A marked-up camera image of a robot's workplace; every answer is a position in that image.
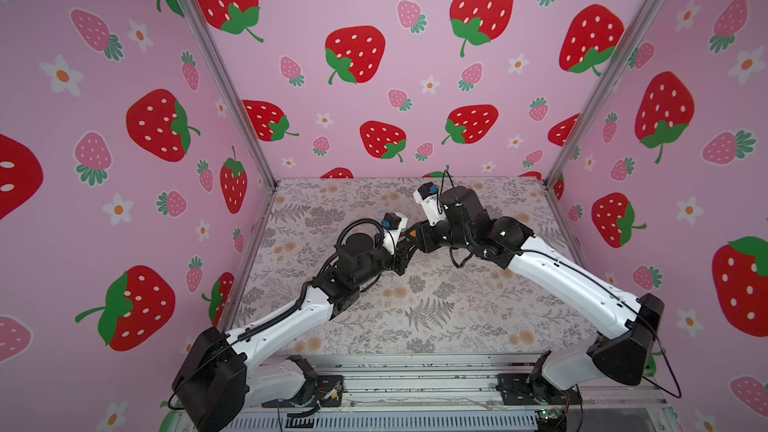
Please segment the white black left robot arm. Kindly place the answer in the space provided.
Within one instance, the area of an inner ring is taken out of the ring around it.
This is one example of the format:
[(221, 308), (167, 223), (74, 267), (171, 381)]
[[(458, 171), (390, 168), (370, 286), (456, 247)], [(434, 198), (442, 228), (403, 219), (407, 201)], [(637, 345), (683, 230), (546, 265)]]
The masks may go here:
[(172, 383), (177, 409), (198, 431), (221, 431), (250, 407), (290, 409), (290, 418), (310, 417), (339, 405), (344, 379), (321, 376), (309, 361), (291, 355), (266, 361), (303, 333), (349, 309), (384, 272), (403, 274), (423, 247), (418, 225), (388, 213), (377, 233), (356, 232), (357, 220), (339, 234), (331, 256), (301, 285), (299, 296), (244, 327), (211, 327), (195, 340)]

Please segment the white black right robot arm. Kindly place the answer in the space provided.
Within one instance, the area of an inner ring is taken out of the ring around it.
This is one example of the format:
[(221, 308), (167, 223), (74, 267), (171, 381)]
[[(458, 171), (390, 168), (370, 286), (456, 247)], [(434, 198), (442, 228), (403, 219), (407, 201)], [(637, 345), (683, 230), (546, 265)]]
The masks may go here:
[(426, 215), (408, 231), (413, 247), (431, 253), (442, 247), (466, 250), (555, 295), (586, 318), (595, 336), (536, 361), (517, 392), (547, 404), (565, 391), (596, 379), (625, 386), (646, 381), (652, 351), (661, 345), (658, 329), (665, 305), (646, 294), (637, 297), (608, 284), (569, 260), (530, 227), (507, 216), (492, 218), (474, 190), (418, 187), (415, 202)]

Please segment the floral patterned table mat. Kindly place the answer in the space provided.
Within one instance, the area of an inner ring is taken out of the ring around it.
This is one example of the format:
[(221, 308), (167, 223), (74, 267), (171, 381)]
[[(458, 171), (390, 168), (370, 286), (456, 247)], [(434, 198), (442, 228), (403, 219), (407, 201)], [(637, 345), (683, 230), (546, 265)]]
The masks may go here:
[[(242, 327), (294, 301), (339, 233), (388, 212), (424, 219), (417, 178), (291, 179), (276, 190), (234, 315)], [(465, 252), (417, 253), (384, 273), (347, 311), (290, 341), (284, 354), (541, 353), (589, 339), (594, 327), (534, 282)]]

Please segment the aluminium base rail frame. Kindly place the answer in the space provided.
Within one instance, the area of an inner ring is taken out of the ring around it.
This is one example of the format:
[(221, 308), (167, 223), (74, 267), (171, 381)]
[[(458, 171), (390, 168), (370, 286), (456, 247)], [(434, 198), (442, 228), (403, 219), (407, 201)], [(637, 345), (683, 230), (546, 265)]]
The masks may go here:
[(179, 402), (170, 431), (680, 431), (657, 388), (607, 379), (542, 402), (524, 393), (531, 354), (273, 357)]

